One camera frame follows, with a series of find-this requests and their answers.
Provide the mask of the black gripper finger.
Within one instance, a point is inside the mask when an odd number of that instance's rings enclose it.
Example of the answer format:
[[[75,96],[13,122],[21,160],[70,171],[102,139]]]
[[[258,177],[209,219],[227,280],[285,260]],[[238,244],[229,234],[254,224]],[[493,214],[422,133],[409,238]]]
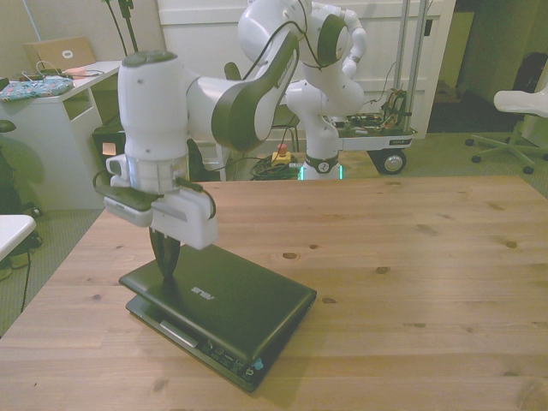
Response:
[[[167,248],[167,237],[155,230],[149,229],[149,236],[158,268],[164,277],[169,276],[169,250]]]
[[[164,238],[164,277],[173,276],[179,258],[181,243],[174,238]]]

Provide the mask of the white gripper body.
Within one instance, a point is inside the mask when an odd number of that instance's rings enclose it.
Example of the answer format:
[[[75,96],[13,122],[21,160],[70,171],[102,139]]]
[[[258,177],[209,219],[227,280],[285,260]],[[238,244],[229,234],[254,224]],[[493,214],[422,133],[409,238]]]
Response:
[[[217,219],[211,217],[212,210],[206,194],[173,191],[152,202],[151,227],[200,250],[217,239]]]

